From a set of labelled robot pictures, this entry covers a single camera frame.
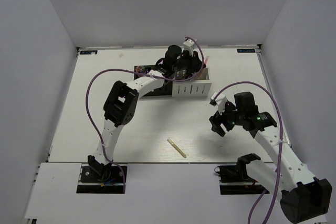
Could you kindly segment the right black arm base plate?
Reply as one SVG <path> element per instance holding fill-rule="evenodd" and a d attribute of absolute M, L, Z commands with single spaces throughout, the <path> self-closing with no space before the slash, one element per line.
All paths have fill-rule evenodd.
<path fill-rule="evenodd" d="M 260 195 L 265 188 L 254 179 L 241 178 L 236 165 L 220 165 L 214 168 L 219 178 L 221 195 Z"/>

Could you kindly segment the slim yellow pen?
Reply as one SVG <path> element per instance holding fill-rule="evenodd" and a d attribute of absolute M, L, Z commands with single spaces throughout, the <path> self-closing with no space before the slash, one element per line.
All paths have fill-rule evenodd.
<path fill-rule="evenodd" d="M 167 142 L 183 157 L 187 158 L 186 154 L 170 139 L 167 139 Z"/>

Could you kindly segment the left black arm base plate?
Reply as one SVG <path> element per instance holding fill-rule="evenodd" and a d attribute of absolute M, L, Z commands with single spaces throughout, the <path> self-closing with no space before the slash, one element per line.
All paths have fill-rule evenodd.
<path fill-rule="evenodd" d="M 124 183 L 120 169 L 112 166 L 101 178 L 89 166 L 82 166 L 77 185 L 77 194 L 124 194 Z"/>

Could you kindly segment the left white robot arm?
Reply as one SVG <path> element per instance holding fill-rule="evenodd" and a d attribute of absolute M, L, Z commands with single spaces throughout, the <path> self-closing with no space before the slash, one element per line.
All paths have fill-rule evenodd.
<path fill-rule="evenodd" d="M 204 55 L 191 46 L 168 47 L 165 56 L 150 70 L 136 73 L 137 79 L 114 83 L 103 105 L 104 126 L 98 130 L 99 144 L 88 156 L 93 176 L 101 182 L 110 178 L 113 153 L 119 135 L 135 115 L 139 98 L 161 88 L 169 82 L 184 82 L 193 79 L 205 67 Z"/>

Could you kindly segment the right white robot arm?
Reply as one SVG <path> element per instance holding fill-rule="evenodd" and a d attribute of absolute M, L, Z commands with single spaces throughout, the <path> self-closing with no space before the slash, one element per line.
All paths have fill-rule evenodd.
<path fill-rule="evenodd" d="M 212 131 L 220 136 L 241 126 L 266 151 L 276 169 L 268 167 L 254 153 L 241 156 L 233 168 L 221 166 L 222 182 L 254 180 L 274 194 L 285 217 L 300 223 L 329 210 L 332 186 L 327 179 L 318 179 L 281 137 L 280 127 L 268 112 L 259 112 L 250 92 L 238 93 L 231 103 L 215 92 L 210 104 L 217 108 L 209 118 Z"/>

